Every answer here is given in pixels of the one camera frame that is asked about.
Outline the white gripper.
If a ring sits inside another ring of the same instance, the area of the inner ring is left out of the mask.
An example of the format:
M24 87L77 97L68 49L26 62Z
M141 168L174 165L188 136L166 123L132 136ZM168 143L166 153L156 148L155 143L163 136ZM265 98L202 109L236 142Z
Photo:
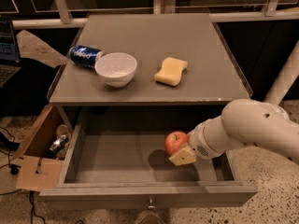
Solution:
M188 133L189 145L183 145L169 160L176 166L195 163L197 156L203 160L211 160L218 158L223 151L214 150L207 142L204 136L205 123L198 124L192 131Z

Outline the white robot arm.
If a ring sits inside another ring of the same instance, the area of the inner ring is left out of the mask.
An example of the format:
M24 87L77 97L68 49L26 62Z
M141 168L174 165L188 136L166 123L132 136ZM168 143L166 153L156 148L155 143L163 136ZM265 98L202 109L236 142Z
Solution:
M198 124L191 132L170 133L164 141L176 166L211 160L226 151L256 146L299 163L299 125L278 104L299 76L299 42L262 102L237 99L221 115Z

